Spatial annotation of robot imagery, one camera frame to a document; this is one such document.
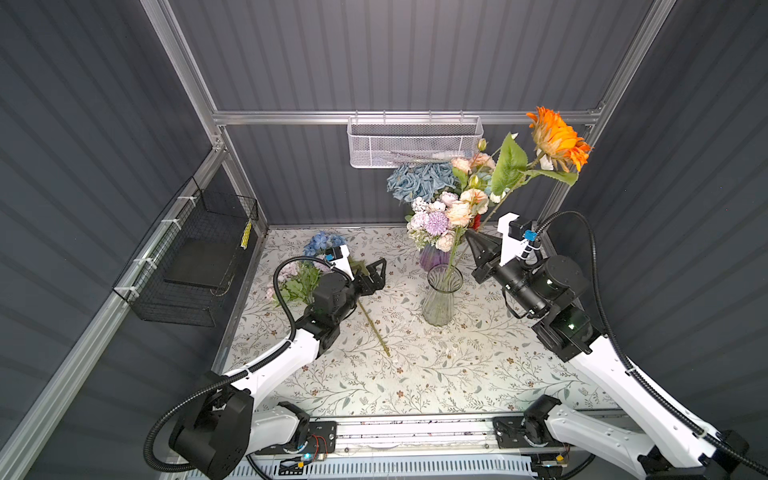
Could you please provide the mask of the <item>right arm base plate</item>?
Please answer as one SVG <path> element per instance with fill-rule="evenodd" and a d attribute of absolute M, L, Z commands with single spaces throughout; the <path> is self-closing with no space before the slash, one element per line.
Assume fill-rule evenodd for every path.
<path fill-rule="evenodd" d="M 543 420 L 526 416 L 496 416 L 491 420 L 499 448 L 559 448 L 565 443 L 556 440 Z"/>

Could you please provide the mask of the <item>pale blue hydrangea stem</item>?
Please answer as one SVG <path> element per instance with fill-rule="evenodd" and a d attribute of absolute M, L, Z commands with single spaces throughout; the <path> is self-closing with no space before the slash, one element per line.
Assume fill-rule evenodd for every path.
<path fill-rule="evenodd" d="M 401 203 L 412 203 L 417 198 L 429 200 L 457 182 L 450 163 L 401 165 L 387 178 L 387 191 Z"/>

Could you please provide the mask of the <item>bright blue hydrangea stem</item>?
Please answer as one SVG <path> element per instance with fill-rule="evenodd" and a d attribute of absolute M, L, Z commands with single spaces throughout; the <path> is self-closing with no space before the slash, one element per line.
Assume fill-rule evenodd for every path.
<path fill-rule="evenodd" d="M 322 265 L 322 266 L 325 266 L 325 267 L 330 266 L 330 269 L 328 269 L 327 273 L 332 272 L 332 271 L 342 272 L 340 270 L 337 270 L 337 269 L 333 268 L 330 263 L 325 261 L 323 259 L 323 254 L 325 253 L 326 249 L 329 249 L 331 247 L 340 246 L 340 245 L 343 245 L 343 244 L 347 245 L 347 241 L 342 236 L 337 235 L 337 234 L 330 234 L 330 233 L 327 233 L 327 232 L 319 232 L 318 234 L 316 234 L 310 240 L 309 244 L 305 247 L 304 253 L 305 253 L 306 256 L 312 256 L 312 257 L 321 259 L 323 261 L 322 264 L 318 264 L 317 262 L 315 262 L 318 265 Z M 351 265 L 351 268 L 352 268 L 352 272 L 353 272 L 353 266 L 356 263 L 358 263 L 358 261 L 351 259 L 351 257 L 349 256 L 349 262 L 350 262 L 350 265 Z M 358 305 L 358 301 L 359 301 L 359 299 L 361 297 L 371 296 L 371 295 L 374 295 L 374 294 L 361 294 L 359 296 L 358 300 L 357 300 L 357 304 L 355 305 L 355 308 L 352 310 L 350 315 L 356 310 L 357 305 Z M 309 320 L 308 307 L 310 306 L 310 304 L 306 307 L 305 312 L 304 312 L 303 316 L 300 318 L 300 321 L 299 321 L 298 325 L 299 325 L 299 328 L 301 330 L 306 330 L 307 332 L 311 333 L 312 336 L 319 342 L 317 356 L 320 357 L 322 354 L 324 354 L 333 345 L 333 343 L 339 337 L 339 335 L 340 335 L 340 326 L 341 326 L 342 322 L 340 323 L 339 326 L 331 327 L 331 328 L 324 328 L 324 327 L 319 327 L 319 326 L 315 326 L 315 325 L 309 324 L 308 323 L 308 320 Z"/>

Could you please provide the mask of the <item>clear ribbed glass vase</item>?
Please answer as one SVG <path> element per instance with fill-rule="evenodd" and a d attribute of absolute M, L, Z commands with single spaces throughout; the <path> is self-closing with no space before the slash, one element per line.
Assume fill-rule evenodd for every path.
<path fill-rule="evenodd" d="M 429 289 L 422 302 L 424 320 L 432 326 L 450 324 L 455 316 L 455 298 L 464 284 L 462 273 L 449 264 L 434 266 L 427 274 Z"/>

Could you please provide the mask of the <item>pink lilac mixed bouquet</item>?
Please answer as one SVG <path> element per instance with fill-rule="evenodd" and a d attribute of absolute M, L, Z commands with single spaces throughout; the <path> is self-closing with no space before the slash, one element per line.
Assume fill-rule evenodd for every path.
<path fill-rule="evenodd" d="M 283 267 L 277 277 L 278 291 L 284 301 L 301 301 L 306 305 L 312 302 L 312 294 L 319 284 L 319 280 L 328 269 L 310 261 L 292 262 Z M 270 285 L 265 292 L 267 300 L 277 301 L 277 291 Z"/>

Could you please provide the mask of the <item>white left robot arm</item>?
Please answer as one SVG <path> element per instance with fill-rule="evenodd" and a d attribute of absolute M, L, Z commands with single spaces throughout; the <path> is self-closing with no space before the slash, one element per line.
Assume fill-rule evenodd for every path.
<path fill-rule="evenodd" d="M 249 454 L 272 447 L 302 450 L 309 415 L 286 401 L 269 410 L 260 405 L 335 343 L 342 322 L 361 297 L 386 284 L 385 259 L 364 265 L 358 273 L 337 261 L 315 262 L 328 271 L 302 316 L 287 316 L 286 339 L 237 369 L 204 375 L 197 391 L 166 412 L 148 433 L 143 455 L 151 468 L 168 473 L 198 470 L 209 479 L 223 479 Z"/>

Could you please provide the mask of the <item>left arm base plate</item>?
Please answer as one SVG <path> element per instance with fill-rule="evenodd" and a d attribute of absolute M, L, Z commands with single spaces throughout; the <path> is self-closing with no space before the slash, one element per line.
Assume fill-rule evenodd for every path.
<path fill-rule="evenodd" d="M 300 426 L 288 443 L 265 447 L 257 450 L 255 454 L 330 454 L 336 448 L 337 430 L 338 423 L 335 421 L 310 421 L 307 425 Z"/>

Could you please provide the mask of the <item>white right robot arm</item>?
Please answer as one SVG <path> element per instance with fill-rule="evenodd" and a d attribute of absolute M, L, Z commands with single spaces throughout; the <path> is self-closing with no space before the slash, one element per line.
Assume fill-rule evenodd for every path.
<path fill-rule="evenodd" d="M 748 442 L 718 430 L 617 352 L 606 327 L 576 303 L 591 279 L 570 258 L 527 264 L 508 254 L 513 238 L 470 231 L 467 241 L 479 283 L 495 280 L 508 310 L 521 307 L 540 343 L 585 375 L 638 426 L 621 429 L 542 395 L 523 414 L 518 431 L 533 447 L 573 445 L 638 479 L 728 479 L 747 463 Z"/>

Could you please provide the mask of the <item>lilac white mixed bouquet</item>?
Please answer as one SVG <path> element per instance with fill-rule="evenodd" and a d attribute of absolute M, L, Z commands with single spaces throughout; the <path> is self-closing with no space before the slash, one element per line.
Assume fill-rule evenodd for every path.
<path fill-rule="evenodd" d="M 456 244 L 457 228 L 449 217 L 453 205 L 459 196 L 453 192 L 440 193 L 435 200 L 416 197 L 411 202 L 412 213 L 407 220 L 409 237 L 416 246 L 426 247 L 450 253 Z"/>

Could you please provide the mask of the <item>orange gerbera flower stem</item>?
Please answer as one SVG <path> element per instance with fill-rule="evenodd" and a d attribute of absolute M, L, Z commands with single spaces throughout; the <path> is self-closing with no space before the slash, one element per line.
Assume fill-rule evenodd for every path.
<path fill-rule="evenodd" d="M 592 150 L 584 138 L 562 115 L 539 106 L 526 114 L 530 120 L 534 154 L 529 157 L 512 133 L 493 154 L 496 168 L 492 173 L 472 174 L 469 186 L 484 191 L 489 199 L 482 223 L 490 220 L 502 203 L 515 191 L 537 178 L 549 178 L 567 186 L 574 185 Z"/>

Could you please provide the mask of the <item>peach pink rose stem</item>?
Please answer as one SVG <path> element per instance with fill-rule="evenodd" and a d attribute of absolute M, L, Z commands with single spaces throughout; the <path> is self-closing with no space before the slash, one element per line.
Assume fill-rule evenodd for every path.
<path fill-rule="evenodd" d="M 471 158 L 455 157 L 450 160 L 452 168 L 467 176 L 478 172 L 492 173 L 496 168 L 496 162 L 493 156 L 486 152 L 487 146 L 487 140 L 481 138 L 477 144 L 477 152 Z"/>

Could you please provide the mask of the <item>blue purple glass vase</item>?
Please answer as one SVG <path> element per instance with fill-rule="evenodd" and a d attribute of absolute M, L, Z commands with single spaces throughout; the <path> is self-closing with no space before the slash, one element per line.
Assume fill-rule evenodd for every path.
<path fill-rule="evenodd" d="M 419 265 L 423 271 L 429 272 L 435 266 L 448 264 L 450 253 L 436 248 L 434 245 L 426 245 L 419 254 Z"/>

